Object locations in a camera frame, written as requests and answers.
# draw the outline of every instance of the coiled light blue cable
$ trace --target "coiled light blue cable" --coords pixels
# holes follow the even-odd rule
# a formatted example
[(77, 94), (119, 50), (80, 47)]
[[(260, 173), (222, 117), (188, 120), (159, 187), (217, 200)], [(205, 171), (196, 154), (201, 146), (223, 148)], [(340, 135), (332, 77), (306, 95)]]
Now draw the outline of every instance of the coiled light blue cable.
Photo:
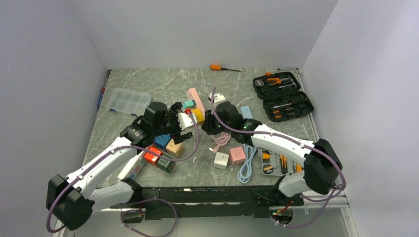
[(243, 166), (240, 168), (239, 173), (237, 174), (237, 178), (242, 182), (242, 184), (247, 183), (250, 180), (251, 176), (251, 161), (253, 160), (254, 155), (256, 154), (256, 147), (251, 147), (249, 145), (244, 144), (243, 149), (245, 150), (246, 161)]

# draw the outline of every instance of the open toolbox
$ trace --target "open toolbox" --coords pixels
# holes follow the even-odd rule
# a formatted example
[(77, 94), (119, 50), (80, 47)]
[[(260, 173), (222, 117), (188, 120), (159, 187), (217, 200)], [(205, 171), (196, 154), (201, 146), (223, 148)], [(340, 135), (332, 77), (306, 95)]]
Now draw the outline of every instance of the open toolbox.
[(260, 99), (280, 94), (299, 91), (301, 85), (290, 72), (266, 73), (266, 75), (253, 79), (253, 87)]
[(273, 122), (300, 118), (314, 110), (307, 95), (302, 91), (268, 97), (263, 100), (262, 105), (268, 118)]
[(303, 170), (301, 165), (273, 151), (258, 148), (258, 155), (262, 157), (262, 173), (264, 175), (292, 175)]

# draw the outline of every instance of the clear plastic organizer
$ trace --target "clear plastic organizer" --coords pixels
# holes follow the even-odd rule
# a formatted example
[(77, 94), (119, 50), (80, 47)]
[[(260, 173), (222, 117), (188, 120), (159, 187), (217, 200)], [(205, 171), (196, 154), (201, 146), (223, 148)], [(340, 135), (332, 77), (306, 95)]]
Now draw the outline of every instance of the clear plastic organizer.
[(144, 114), (151, 102), (151, 95), (143, 92), (115, 88), (106, 107), (115, 113), (138, 117)]

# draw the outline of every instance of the marble tabletop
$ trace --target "marble tabletop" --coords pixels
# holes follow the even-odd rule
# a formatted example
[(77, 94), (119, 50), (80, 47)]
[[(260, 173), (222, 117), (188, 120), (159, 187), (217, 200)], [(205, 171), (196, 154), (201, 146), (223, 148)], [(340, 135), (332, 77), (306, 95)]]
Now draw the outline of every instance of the marble tabletop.
[[(257, 119), (271, 128), (291, 136), (315, 141), (317, 132), (312, 126), (311, 117), (295, 118), (284, 122), (272, 122), (268, 119), (252, 86), (255, 77), (264, 75), (265, 72), (276, 72), (276, 69), (241, 69), (241, 72), (211, 71), (209, 68), (195, 69), (168, 69), (168, 68), (142, 68), (142, 69), (116, 69), (109, 75), (106, 91), (102, 104), (97, 113), (93, 132), (83, 165), (92, 160), (107, 148), (119, 133), (129, 124), (134, 117), (115, 114), (106, 108), (112, 91), (115, 88), (126, 88), (151, 94), (152, 101), (160, 101), (168, 106), (174, 102), (187, 100), (186, 91), (196, 88), (206, 109), (210, 108), (207, 100), (212, 88), (223, 94), (228, 101), (237, 106), (249, 106), (254, 119)], [(209, 150), (215, 146), (214, 140), (200, 130), (201, 142), (195, 155), (182, 162), (177, 162), (171, 173), (166, 173), (152, 165), (146, 164), (136, 177), (136, 182), (144, 187), (187, 187), (187, 186), (235, 186), (244, 185), (237, 179), (240, 166), (231, 165), (226, 170), (215, 168), (212, 163), (214, 154)], [(191, 154), (195, 138), (183, 143), (185, 150), (182, 157)], [(221, 148), (221, 152), (229, 153), (230, 148), (241, 144), (231, 139)], [(105, 187), (117, 183), (117, 175), (123, 164), (99, 186)], [(251, 180), (245, 185), (273, 185), (278, 177), (262, 174), (261, 158), (255, 157), (252, 162)]]

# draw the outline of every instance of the white wall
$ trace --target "white wall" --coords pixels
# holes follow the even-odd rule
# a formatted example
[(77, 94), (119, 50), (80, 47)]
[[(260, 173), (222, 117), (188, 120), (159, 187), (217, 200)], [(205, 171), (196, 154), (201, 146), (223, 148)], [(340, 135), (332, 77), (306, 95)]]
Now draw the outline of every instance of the white wall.
[(419, 2), (340, 0), (303, 76), (360, 236), (419, 235)]
[(302, 67), (337, 0), (71, 0), (108, 68)]
[(106, 69), (65, 0), (1, 1), (0, 32), (0, 236), (50, 236), (48, 181), (82, 164)]

